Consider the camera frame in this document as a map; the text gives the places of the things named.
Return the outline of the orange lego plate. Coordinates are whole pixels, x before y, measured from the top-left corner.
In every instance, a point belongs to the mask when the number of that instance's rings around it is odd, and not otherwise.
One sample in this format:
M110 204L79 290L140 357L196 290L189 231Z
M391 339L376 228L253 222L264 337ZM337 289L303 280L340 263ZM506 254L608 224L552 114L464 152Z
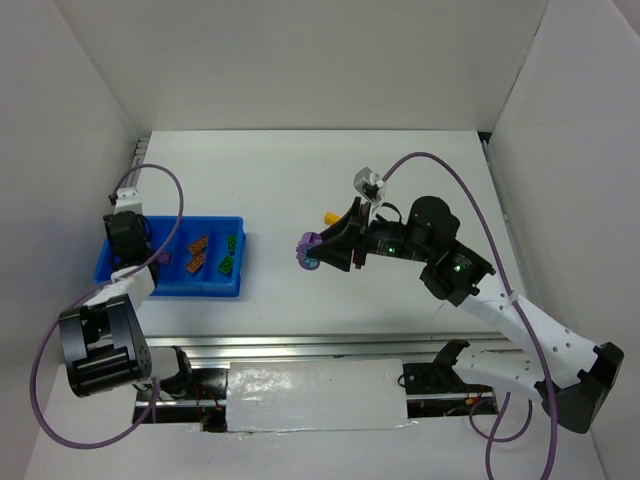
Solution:
M203 251L206 249L208 244L208 236L207 235L203 235L201 238L199 238L198 240L192 242L189 246L188 246L188 251L191 255L196 255L199 252Z
M206 254L204 251L199 252L196 255L193 255L192 258L185 265L185 269L191 275L195 275L204 265L206 258Z

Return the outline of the yellow lego brick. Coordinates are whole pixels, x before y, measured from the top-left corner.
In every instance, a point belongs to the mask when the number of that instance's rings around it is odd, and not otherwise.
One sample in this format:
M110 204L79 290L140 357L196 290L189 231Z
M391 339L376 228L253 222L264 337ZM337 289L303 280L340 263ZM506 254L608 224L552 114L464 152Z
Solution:
M326 225L333 225L337 223L340 219L341 217L335 213L326 212L324 215L324 223Z

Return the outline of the purple oval lego blue print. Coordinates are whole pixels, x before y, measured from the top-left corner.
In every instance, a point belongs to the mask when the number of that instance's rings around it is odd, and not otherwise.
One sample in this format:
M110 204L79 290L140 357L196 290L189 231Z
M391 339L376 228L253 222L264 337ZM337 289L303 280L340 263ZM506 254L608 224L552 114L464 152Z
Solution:
M296 246L296 259L301 268L307 271L316 270L320 261L312 258L309 251L323 242L322 237L315 232L305 232Z

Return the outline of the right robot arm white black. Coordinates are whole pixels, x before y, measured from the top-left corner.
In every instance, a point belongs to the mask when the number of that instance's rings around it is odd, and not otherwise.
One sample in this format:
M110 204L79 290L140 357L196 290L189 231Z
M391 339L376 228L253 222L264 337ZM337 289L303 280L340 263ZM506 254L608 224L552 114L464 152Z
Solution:
M440 198L423 196L406 222L370 219L370 205L355 199L338 222L321 233L305 233L296 247L299 265L320 264L347 272L379 255L423 264L420 279L437 299L480 318L529 356L504 361L451 340L436 364L467 384L483 384L542 404L558 424L586 433L612 390L623 351L611 342L596 344L509 291L492 264L456 238L459 219Z

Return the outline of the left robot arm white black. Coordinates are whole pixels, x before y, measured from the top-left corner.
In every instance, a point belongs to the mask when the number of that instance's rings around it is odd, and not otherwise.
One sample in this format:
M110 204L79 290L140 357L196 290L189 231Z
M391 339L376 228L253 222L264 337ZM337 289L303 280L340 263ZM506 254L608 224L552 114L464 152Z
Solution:
M152 354L136 311L156 289L157 258L148 219L134 211L103 217L111 256L110 280L89 299L59 315L67 378L82 398L152 376Z

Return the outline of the purple lego brick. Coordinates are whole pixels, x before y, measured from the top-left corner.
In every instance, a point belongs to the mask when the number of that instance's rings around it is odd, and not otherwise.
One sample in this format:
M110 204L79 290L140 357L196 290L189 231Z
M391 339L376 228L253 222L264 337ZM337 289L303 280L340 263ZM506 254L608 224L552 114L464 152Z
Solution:
M156 257L156 261L159 265L168 266L171 264L172 258L173 254L171 252L163 251Z

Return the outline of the green lego brick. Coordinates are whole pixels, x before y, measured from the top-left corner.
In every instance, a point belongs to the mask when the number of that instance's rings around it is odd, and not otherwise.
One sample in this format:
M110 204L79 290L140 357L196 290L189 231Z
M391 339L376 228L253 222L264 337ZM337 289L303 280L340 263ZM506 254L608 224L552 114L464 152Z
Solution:
M233 272L235 259L233 256L224 256L217 266L217 271L225 276L230 276Z
M226 237L227 253L232 256L237 251L238 237L236 235L228 235Z

